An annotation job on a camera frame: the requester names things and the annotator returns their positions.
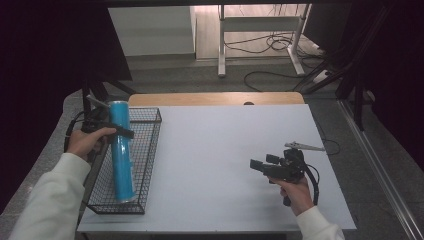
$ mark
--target white shirt sleeve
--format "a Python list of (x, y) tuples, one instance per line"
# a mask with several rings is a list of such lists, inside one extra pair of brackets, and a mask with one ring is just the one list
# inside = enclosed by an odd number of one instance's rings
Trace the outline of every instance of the white shirt sleeve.
[(296, 220), (304, 240), (344, 239), (340, 227), (329, 223), (316, 206), (301, 213)]
[(84, 180), (90, 165), (62, 154), (51, 172), (38, 180), (9, 239), (74, 239)]

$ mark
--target black wire basket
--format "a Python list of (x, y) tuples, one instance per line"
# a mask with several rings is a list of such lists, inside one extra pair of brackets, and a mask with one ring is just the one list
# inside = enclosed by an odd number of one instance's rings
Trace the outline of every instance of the black wire basket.
[(93, 164), (90, 174), (94, 177), (86, 205), (97, 214), (145, 213), (162, 117), (158, 108), (131, 108), (129, 114), (130, 128), (134, 131), (134, 138), (130, 141), (130, 158), (133, 162), (136, 198), (126, 203), (119, 203), (115, 199), (112, 153), (109, 147), (103, 154), (103, 161)]

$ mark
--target blue tube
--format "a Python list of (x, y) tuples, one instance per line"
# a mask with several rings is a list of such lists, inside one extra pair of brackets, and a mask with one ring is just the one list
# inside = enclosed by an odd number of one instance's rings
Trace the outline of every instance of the blue tube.
[[(128, 103), (113, 101), (109, 105), (110, 122), (130, 129)], [(130, 202), (135, 198), (129, 141), (130, 139), (117, 135), (111, 144), (115, 197), (120, 203)]]

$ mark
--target white tabletop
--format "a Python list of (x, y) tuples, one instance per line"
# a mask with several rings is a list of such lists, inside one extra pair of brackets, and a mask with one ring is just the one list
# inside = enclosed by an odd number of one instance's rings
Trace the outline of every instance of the white tabletop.
[[(249, 163), (265, 162), (266, 154), (283, 157), (287, 142), (323, 147), (308, 105), (159, 109), (163, 122), (146, 214), (97, 215), (87, 208), (78, 231), (299, 231), (279, 187)], [(318, 207), (323, 215), (342, 229), (356, 229), (326, 153), (303, 153), (321, 175)]]

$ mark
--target person's arm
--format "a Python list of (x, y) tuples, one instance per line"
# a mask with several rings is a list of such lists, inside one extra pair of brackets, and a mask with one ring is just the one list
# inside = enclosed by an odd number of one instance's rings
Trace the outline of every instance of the person's arm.
[(291, 200), (291, 209), (302, 232), (303, 239), (309, 240), (341, 240), (344, 235), (340, 227), (329, 223), (314, 206), (309, 192), (308, 180), (303, 177), (299, 183), (293, 184), (283, 180), (269, 178), (281, 186), (280, 194)]
[(72, 134), (67, 153), (32, 189), (9, 239), (74, 239), (83, 183), (90, 171), (84, 158), (98, 139), (114, 132), (104, 128), (89, 135), (81, 131)]

